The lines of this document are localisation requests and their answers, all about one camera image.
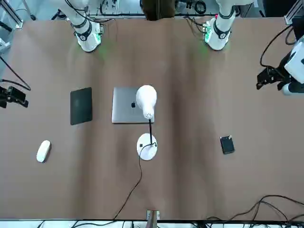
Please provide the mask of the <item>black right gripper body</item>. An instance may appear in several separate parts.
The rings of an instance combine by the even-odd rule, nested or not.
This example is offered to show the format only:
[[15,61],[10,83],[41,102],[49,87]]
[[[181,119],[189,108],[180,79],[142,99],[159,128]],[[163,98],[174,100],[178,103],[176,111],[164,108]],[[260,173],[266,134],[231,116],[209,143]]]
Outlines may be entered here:
[[0,106],[1,108],[6,108],[7,103],[11,103],[11,88],[12,86],[9,86],[8,88],[0,87]]

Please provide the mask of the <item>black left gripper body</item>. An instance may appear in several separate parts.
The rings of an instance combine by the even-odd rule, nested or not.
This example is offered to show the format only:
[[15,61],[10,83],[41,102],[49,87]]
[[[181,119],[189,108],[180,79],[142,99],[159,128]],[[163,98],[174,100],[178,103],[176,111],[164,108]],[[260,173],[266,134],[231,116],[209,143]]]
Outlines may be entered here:
[[291,51],[280,61],[278,67],[271,67],[269,70],[271,83],[278,82],[278,91],[282,90],[283,86],[294,82],[293,77],[285,69],[285,64],[291,56]]

